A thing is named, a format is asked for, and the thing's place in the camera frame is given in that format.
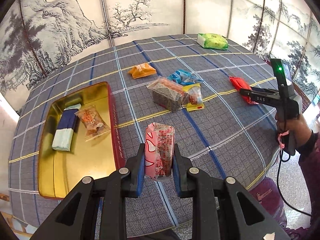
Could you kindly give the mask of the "right hand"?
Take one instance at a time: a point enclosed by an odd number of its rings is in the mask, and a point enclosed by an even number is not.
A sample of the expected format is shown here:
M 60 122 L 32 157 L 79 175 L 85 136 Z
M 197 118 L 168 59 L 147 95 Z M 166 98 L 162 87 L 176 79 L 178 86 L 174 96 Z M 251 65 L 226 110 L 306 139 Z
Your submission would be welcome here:
M 282 121 L 276 113 L 275 120 L 277 121 L 277 130 L 280 133 L 289 131 L 295 137 L 296 148 L 303 146 L 308 142 L 312 135 L 312 130 L 306 123 L 304 116 L 300 114 L 297 118 Z

